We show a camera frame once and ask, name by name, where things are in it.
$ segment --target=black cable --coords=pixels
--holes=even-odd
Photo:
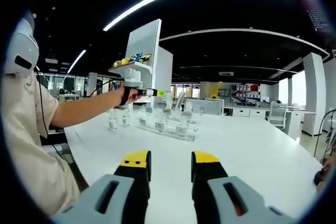
[[[326,116],[327,115],[329,115],[330,113],[333,113],[333,112],[335,112],[336,110],[331,110],[331,111],[329,111],[327,114],[325,114],[324,115],[324,117],[322,118],[322,121],[321,121],[321,125],[320,125],[320,129],[319,129],[319,135],[318,135],[318,137],[317,137],[317,141],[316,141],[316,146],[315,146],[315,151],[314,151],[314,157],[315,157],[315,155],[316,155],[316,150],[317,150],[317,145],[318,145],[318,143],[319,143],[319,138],[320,138],[320,135],[322,134],[320,134],[320,132],[321,132],[321,128],[322,128],[322,125],[323,125],[323,121],[324,121],[324,119],[326,118]]]
[[[40,85],[40,100],[41,100],[41,110],[42,110],[42,119],[43,119],[43,124],[44,124],[44,128],[46,130],[46,133],[47,133],[47,139],[49,137],[49,134],[48,134],[48,130],[47,130],[47,126],[46,126],[46,121],[44,119],[44,110],[43,110],[43,100],[42,100],[42,90],[41,90],[41,82],[40,82],[40,75],[38,74],[37,72],[37,80],[38,80],[38,83]],[[58,150],[56,149],[56,147],[54,146],[54,144],[51,144],[55,151],[57,152],[57,154],[60,156],[60,158],[62,158],[65,162],[67,162],[69,164],[69,162],[64,158],[62,157],[62,155],[58,152]]]
[[[103,83],[102,85],[101,85],[101,87],[99,87],[99,88],[102,88],[106,83],[109,83],[110,81],[107,81],[107,82],[105,82],[105,83]],[[92,95],[93,95],[93,93],[95,93],[99,88],[96,88],[95,90],[93,90],[93,92],[91,93],[91,95],[89,95],[88,97],[91,97]]]
[[[332,112],[332,114],[331,114],[331,116],[330,116],[330,118],[331,118],[331,122],[330,122],[330,132],[331,132],[331,135],[330,135],[330,139],[329,139],[329,143],[332,141],[332,139],[331,139],[331,136],[332,136],[332,118],[333,118],[333,116],[334,116],[334,113],[335,113],[335,111],[333,111]],[[327,153],[327,148],[325,149],[325,152],[324,152],[324,154],[323,154],[323,162],[324,162],[324,160],[325,160],[325,154]]]

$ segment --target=floor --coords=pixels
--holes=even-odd
[[[321,161],[323,159],[323,153],[324,153],[324,149],[326,146],[326,143],[325,143],[326,137],[327,137],[327,133],[323,131],[319,137],[319,143],[318,143],[317,150],[316,150],[316,159],[318,161]],[[302,132],[299,141],[300,141],[300,145],[303,148],[305,148],[310,153],[310,155],[313,156],[315,147],[316,147],[317,136],[312,137],[308,135],[307,133]]]

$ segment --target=black ceiling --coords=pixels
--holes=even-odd
[[[129,32],[160,18],[165,38],[188,31],[216,28],[250,28],[275,31],[309,41],[323,49],[323,41],[299,0],[158,0],[116,24],[103,27],[141,0],[35,0],[35,38],[40,46],[38,66],[42,72],[61,62],[72,63],[87,50],[71,71],[108,74],[114,61],[124,58]],[[293,39],[259,33],[224,31],[169,39],[160,46],[174,55],[173,81],[241,81],[271,83],[288,76],[269,79],[299,57],[319,50]],[[49,64],[45,58],[58,60]],[[232,71],[234,77],[221,77]]]

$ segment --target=short sleeve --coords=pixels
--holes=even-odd
[[[58,107],[58,100],[52,97],[51,94],[48,92],[48,90],[43,85],[39,84],[36,78],[34,79],[35,79],[35,110],[36,110],[37,131],[46,138],[47,133],[43,123],[42,106],[46,128],[47,130],[49,130],[49,126],[51,124],[51,121],[53,120],[55,111]]]

